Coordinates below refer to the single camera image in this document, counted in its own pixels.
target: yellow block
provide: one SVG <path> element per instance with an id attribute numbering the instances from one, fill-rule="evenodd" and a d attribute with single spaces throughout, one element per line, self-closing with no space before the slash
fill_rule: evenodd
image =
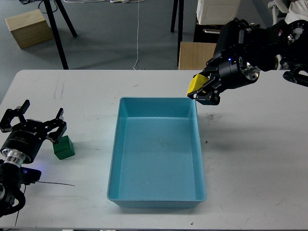
<path id="1" fill-rule="evenodd" d="M 209 80 L 208 77 L 203 76 L 201 74 L 197 74 L 189 84 L 187 95 L 199 90 L 207 81 Z"/>

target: black wire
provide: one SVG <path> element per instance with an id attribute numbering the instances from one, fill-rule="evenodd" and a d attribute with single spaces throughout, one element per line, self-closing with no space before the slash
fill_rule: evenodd
<path id="1" fill-rule="evenodd" d="M 73 184 L 54 183 L 54 182 L 44 182 L 44 181 L 38 181 L 38 182 L 39 182 L 39 183 L 45 183 L 45 184 L 62 184 L 62 185 L 74 186 Z"/>
<path id="2" fill-rule="evenodd" d="M 15 221 L 15 226 L 16 226 L 16 224 L 17 224 L 17 219 L 18 219 L 19 211 L 17 212 L 16 221 Z"/>
<path id="3" fill-rule="evenodd" d="M 20 2 L 21 4 L 23 4 L 23 5 L 32 3 L 32 2 L 34 2 L 34 1 L 36 1 L 36 0 L 19 0 L 19 2 Z"/>
<path id="4" fill-rule="evenodd" d="M 38 9 L 39 9 L 39 6 L 42 4 L 42 2 L 44 2 L 44 0 L 42 0 L 42 1 L 38 4 Z M 56 9 L 53 11 L 53 13 L 54 13 L 54 12 L 56 12 L 56 11 L 58 10 L 58 6 L 57 6 L 57 4 L 56 4 L 55 1 L 53 1 L 53 2 L 54 2 L 54 4 L 56 5 Z"/>

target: chair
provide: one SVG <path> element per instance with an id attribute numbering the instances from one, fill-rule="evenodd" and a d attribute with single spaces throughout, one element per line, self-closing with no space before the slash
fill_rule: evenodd
<path id="1" fill-rule="evenodd" d="M 290 0 L 274 0 L 268 3 L 268 8 L 272 9 L 273 25 L 278 21 L 278 18 L 283 18 L 289 13 Z"/>

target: gray floor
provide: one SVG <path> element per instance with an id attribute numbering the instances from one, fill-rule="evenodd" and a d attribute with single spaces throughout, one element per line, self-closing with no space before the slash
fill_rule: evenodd
<path id="1" fill-rule="evenodd" d="M 269 0 L 242 0 L 238 17 L 271 25 Z M 54 40 L 23 50 L 5 18 L 37 9 L 34 2 L 0 0 L 0 102 L 16 73 L 24 69 L 62 69 Z M 172 0 L 145 0 L 139 8 L 138 69 L 177 69 L 177 31 L 170 32 Z M 132 69 L 137 58 L 137 3 L 66 3 L 77 31 L 73 38 L 60 11 L 54 13 L 70 69 Z M 183 41 L 193 41 L 197 0 L 186 0 Z"/>

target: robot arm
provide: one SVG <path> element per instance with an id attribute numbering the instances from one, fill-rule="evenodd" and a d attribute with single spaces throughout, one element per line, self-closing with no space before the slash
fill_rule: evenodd
<path id="1" fill-rule="evenodd" d="M 280 63 L 289 69 L 283 77 L 308 87 L 308 22 L 298 20 L 287 24 L 281 20 L 267 29 L 234 20 L 221 30 L 213 58 L 206 68 L 192 79 L 187 96 L 204 105 L 218 105 L 219 94 L 255 83 L 260 71 L 277 69 Z"/>
<path id="2" fill-rule="evenodd" d="M 40 122 L 24 118 L 24 113 L 29 106 L 30 101 L 26 100 L 21 107 L 14 110 L 7 109 L 0 121 L 1 131 L 10 132 L 0 149 L 6 158 L 4 161 L 0 160 L 0 218 L 15 213 L 25 206 L 26 199 L 20 191 L 21 185 L 35 183 L 41 176 L 39 170 L 21 167 L 21 165 L 34 161 L 44 140 L 48 139 L 57 144 L 66 131 L 62 108 L 55 119 Z M 15 117 L 20 123 L 11 126 L 11 121 Z"/>

